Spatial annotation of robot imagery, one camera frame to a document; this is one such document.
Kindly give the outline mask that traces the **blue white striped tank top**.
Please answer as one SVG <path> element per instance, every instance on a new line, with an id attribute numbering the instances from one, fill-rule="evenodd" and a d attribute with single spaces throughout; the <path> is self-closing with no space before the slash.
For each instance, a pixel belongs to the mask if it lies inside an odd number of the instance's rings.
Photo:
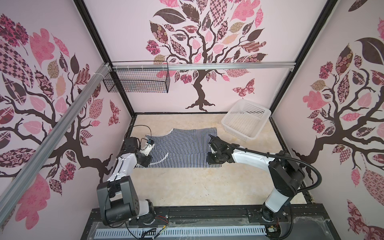
<path id="1" fill-rule="evenodd" d="M 146 135 L 153 140 L 149 168 L 220 168 L 220 164 L 209 164 L 210 135 L 217 136 L 216 128 L 195 130 L 172 129 L 163 136 Z"/>

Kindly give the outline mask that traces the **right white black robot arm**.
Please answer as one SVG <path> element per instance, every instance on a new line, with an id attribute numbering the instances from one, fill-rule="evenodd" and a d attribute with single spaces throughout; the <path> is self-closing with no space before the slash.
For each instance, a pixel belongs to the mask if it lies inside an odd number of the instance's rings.
<path id="1" fill-rule="evenodd" d="M 296 159 L 283 151 L 278 154 L 259 153 L 229 144 L 219 137 L 209 135 L 207 163 L 243 164 L 255 167 L 269 173 L 274 188 L 261 207 L 261 216 L 266 222 L 273 222 L 284 205 L 287 205 L 299 193 L 305 173 Z"/>

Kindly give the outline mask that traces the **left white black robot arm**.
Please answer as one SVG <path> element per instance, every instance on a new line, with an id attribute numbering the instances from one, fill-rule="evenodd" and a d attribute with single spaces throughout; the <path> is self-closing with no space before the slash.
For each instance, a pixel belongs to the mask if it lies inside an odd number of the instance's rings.
<path id="1" fill-rule="evenodd" d="M 115 227 L 134 218 L 145 224 L 155 220 L 155 209 L 150 200 L 140 200 L 131 174 L 138 164 L 140 152 L 121 152 L 111 177 L 98 185 L 97 197 L 104 225 Z"/>

